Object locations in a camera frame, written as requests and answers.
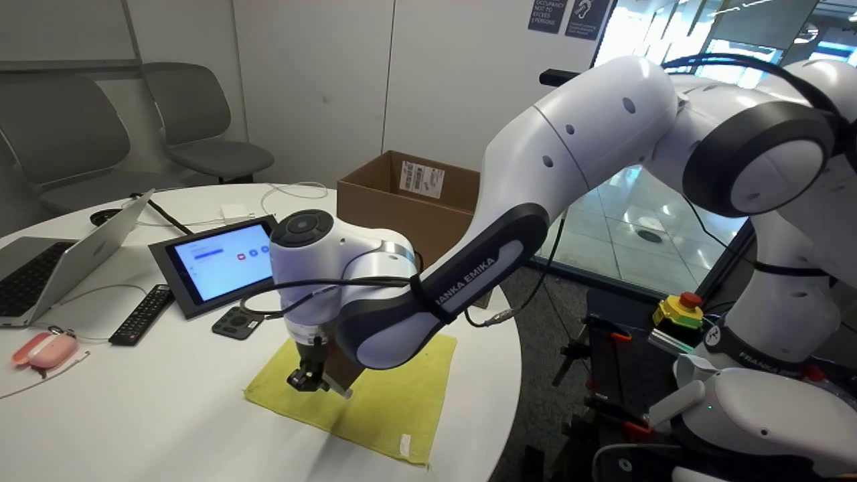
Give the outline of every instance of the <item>white device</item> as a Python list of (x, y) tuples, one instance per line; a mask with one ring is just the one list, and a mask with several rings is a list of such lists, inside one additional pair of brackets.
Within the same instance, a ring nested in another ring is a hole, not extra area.
[[(680, 420), (702, 445), (745, 458), (795, 455), (822, 477), (854, 471), (854, 410), (795, 372), (841, 327), (830, 276), (857, 287), (857, 70), (801, 62), (769, 72), (787, 86), (670, 78), (635, 56), (573, 78), (487, 145), (474, 220), (445, 257), (407, 287), (332, 289), (319, 316), (287, 316), (289, 329), (316, 340), (335, 327), (329, 345), (354, 364), (399, 367), (525, 262), (568, 204), (643, 163), (691, 204), (750, 217), (758, 230), (753, 281), (723, 329), (696, 348), (696, 370), (678, 367), (680, 388), (648, 412), (651, 426), (670, 431)], [(295, 260), (276, 262), (297, 249), (273, 249), (276, 278), (359, 276), (383, 257), (356, 260), (359, 241), (340, 244), (343, 230), (351, 228), (308, 238), (300, 270)], [(380, 273), (407, 276), (402, 262)]]
[(80, 241), (24, 236), (3, 246), (0, 278), (13, 276), (19, 268), (24, 268), (48, 246), (70, 244), (59, 254), (59, 262), (54, 265), (48, 281), (40, 287), (37, 300), (32, 305), (16, 305), (16, 311), (3, 311), (0, 327), (32, 324), (37, 316), (51, 311), (56, 300), (62, 300), (70, 289), (75, 289), (86, 276), (91, 276), (107, 257), (112, 257), (123, 246), (129, 233), (137, 228), (137, 217), (145, 209), (147, 198), (150, 193), (134, 198), (126, 209), (112, 214), (104, 225), (99, 225)]

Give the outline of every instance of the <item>chair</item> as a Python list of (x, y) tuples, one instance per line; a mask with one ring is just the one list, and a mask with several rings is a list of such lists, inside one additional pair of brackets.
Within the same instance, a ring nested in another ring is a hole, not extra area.
[(142, 78), (161, 115), (166, 155), (220, 182), (252, 179), (273, 155), (249, 142), (217, 139), (230, 126), (230, 107), (212, 70), (150, 62)]
[(190, 185), (179, 174), (115, 169), (131, 150), (104, 91), (80, 75), (0, 78), (0, 161), (51, 214)]

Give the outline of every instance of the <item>white table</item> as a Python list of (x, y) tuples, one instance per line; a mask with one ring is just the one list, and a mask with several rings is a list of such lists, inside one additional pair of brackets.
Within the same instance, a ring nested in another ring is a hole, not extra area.
[[(281, 220), (297, 209), (335, 209), (332, 190), (305, 185), (217, 185), (158, 193), (155, 201), (193, 230), (257, 214)], [(96, 209), (27, 228), (0, 244), (24, 233), (83, 236)], [(139, 303), (142, 289), (163, 281), (147, 244), (171, 236), (174, 230), (147, 209), (126, 246), (37, 321), (75, 329), (78, 353), (88, 356), (27, 394), (0, 399), (3, 482), (482, 482), (490, 477), (520, 396), (522, 362), (512, 321), (493, 329), (455, 321), (445, 329), (458, 337), (458, 348), (431, 469), (407, 466), (244, 402), (246, 383), (289, 337), (281, 321), (268, 321), (236, 343), (212, 335), (225, 308), (185, 321), (171, 305), (137, 348), (112, 348), (107, 337)], [(495, 289), (487, 311), (503, 308), (506, 297)], [(32, 332), (0, 332), (0, 356), (8, 359)], [(35, 380), (32, 372), (0, 364), (0, 396)]]

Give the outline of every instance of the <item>yellow sheet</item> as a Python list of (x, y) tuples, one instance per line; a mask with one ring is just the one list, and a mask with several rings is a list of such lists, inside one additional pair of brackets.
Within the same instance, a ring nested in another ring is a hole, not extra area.
[(340, 439), (396, 461), (429, 466), (439, 412), (447, 394), (455, 337), (437, 335), (396, 370), (364, 372), (351, 399), (332, 391), (295, 391), (287, 375), (297, 367), (295, 343), (284, 343), (244, 396), (284, 418), (316, 426)]

